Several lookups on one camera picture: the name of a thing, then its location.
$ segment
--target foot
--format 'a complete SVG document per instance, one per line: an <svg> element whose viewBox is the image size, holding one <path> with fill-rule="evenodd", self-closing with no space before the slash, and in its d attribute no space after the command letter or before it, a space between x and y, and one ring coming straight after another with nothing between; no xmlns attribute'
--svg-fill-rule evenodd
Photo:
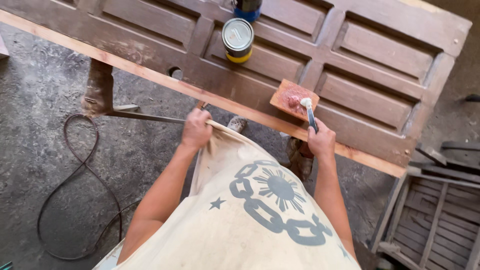
<svg viewBox="0 0 480 270"><path fill-rule="evenodd" d="M246 125L247 125L247 119L245 117L237 115L233 117L230 120L230 122L228 122L227 128L235 132L241 133Z"/></svg>

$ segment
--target right hand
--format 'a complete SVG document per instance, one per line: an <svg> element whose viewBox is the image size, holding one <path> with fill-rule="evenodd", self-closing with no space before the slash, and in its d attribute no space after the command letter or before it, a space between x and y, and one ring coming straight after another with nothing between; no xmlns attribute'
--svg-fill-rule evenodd
<svg viewBox="0 0 480 270"><path fill-rule="evenodd" d="M193 109L187 116L187 122L183 128L181 144L194 152L205 146L212 136L213 127L206 124L212 116L206 110Z"/></svg>
<svg viewBox="0 0 480 270"><path fill-rule="evenodd" d="M315 117L318 132L308 127L308 148L317 159L335 158L335 132L330 130L322 121Z"/></svg>

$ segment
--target metal can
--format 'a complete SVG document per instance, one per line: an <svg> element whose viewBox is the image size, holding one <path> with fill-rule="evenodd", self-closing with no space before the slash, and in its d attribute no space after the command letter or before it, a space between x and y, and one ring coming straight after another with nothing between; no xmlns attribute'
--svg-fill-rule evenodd
<svg viewBox="0 0 480 270"><path fill-rule="evenodd" d="M232 0L233 14L252 23L260 16L262 0Z"/></svg>
<svg viewBox="0 0 480 270"><path fill-rule="evenodd" d="M244 19L234 18L227 21L222 29L227 58L234 63L247 61L252 55L254 36L252 25Z"/></svg>

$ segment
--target round hole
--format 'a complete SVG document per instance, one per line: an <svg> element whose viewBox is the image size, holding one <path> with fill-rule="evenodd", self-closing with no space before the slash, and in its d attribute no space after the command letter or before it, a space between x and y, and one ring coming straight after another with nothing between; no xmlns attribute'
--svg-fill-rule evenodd
<svg viewBox="0 0 480 270"><path fill-rule="evenodd" d="M181 80L183 77L183 72L179 67L171 67L167 70L167 75L174 79Z"/></svg>

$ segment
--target person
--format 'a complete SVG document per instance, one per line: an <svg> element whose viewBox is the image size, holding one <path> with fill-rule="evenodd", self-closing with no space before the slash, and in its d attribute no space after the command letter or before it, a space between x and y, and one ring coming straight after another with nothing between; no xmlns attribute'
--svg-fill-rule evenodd
<svg viewBox="0 0 480 270"><path fill-rule="evenodd" d="M315 121L318 132L308 129L318 159L311 197L260 146L194 109L133 215L115 269L360 269L336 173L335 132ZM197 152L190 195L179 205Z"/></svg>

